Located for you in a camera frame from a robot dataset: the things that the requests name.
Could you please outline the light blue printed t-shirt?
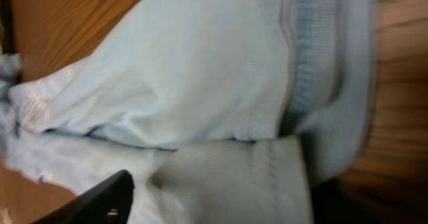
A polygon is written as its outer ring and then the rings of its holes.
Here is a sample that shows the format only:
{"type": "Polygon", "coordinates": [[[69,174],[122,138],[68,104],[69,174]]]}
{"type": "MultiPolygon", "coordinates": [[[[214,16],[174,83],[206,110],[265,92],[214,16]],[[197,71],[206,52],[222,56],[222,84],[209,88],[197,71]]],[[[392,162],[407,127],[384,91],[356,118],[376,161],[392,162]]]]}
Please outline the light blue printed t-shirt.
{"type": "Polygon", "coordinates": [[[78,194],[124,169],[131,223],[312,223],[364,142],[371,28],[370,0],[141,0],[44,78],[1,56],[1,159],[78,194]]]}

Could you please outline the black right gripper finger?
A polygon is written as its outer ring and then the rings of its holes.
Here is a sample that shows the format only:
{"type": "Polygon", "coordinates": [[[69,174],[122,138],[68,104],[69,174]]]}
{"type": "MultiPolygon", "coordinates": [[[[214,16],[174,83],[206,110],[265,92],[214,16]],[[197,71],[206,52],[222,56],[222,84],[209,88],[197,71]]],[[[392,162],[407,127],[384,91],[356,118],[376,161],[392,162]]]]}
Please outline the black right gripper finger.
{"type": "Polygon", "coordinates": [[[127,170],[108,177],[63,207],[34,224],[127,224],[134,196],[134,181],[127,170]]]}

